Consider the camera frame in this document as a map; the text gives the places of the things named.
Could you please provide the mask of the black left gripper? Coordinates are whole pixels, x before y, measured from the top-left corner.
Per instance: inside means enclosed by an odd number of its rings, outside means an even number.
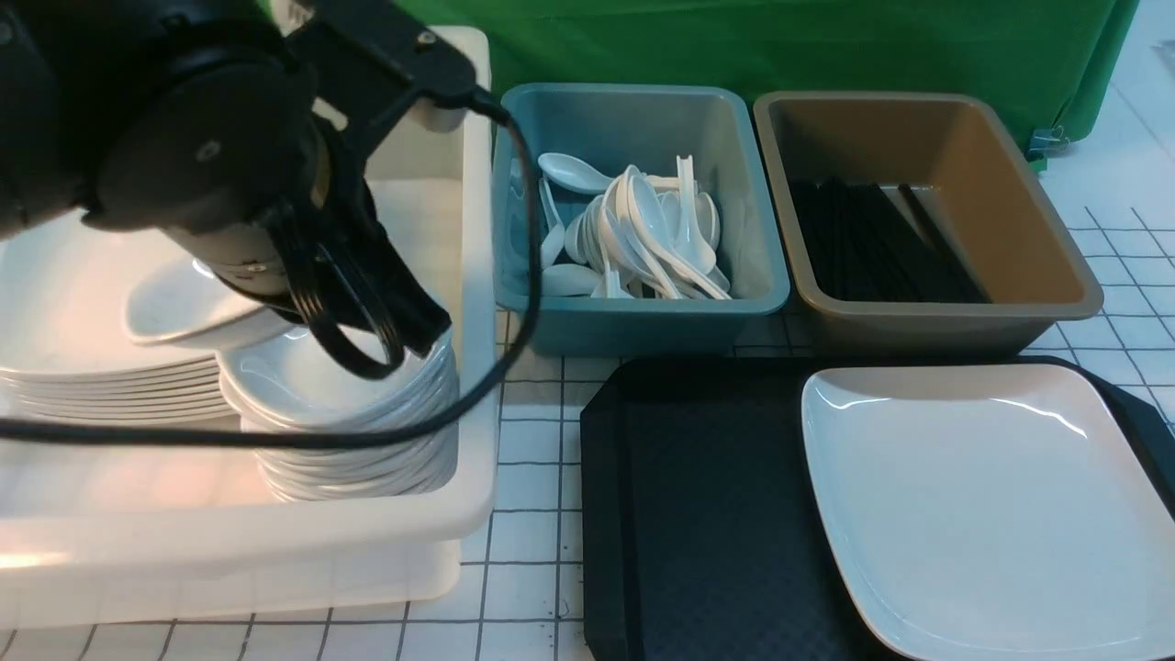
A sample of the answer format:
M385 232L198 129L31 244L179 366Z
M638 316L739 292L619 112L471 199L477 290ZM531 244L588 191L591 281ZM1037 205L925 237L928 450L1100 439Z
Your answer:
M416 107L458 122L476 68L387 1L313 8L283 35L253 1L120 1L85 225L157 229L290 319L364 322L424 359L452 318L396 251L365 166Z

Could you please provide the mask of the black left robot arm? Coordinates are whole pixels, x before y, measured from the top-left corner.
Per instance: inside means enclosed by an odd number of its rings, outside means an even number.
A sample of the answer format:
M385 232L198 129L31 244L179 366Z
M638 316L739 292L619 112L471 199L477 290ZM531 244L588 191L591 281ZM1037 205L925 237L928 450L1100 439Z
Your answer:
M415 104L459 113L474 63L390 1L5 1L4 238L68 210L159 230L294 322L450 328L376 217L368 163Z

